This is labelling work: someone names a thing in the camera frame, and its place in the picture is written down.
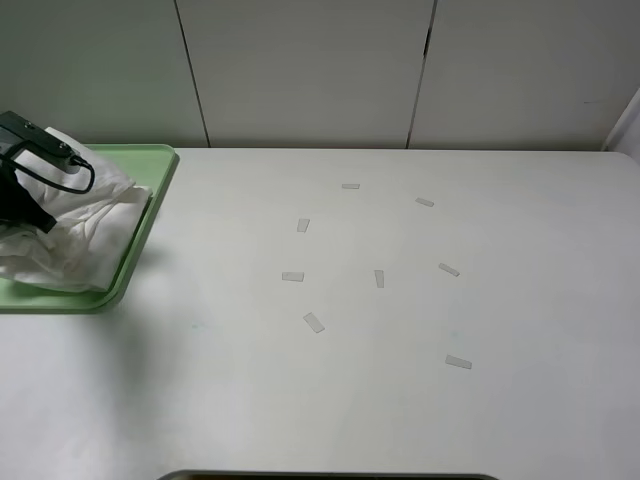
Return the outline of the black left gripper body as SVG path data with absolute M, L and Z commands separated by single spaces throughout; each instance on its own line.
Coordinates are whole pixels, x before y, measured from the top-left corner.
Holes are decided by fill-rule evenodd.
M 18 182 L 15 170 L 1 163 L 1 224 L 11 227 L 35 227 L 48 233 L 56 220 L 43 210 Z

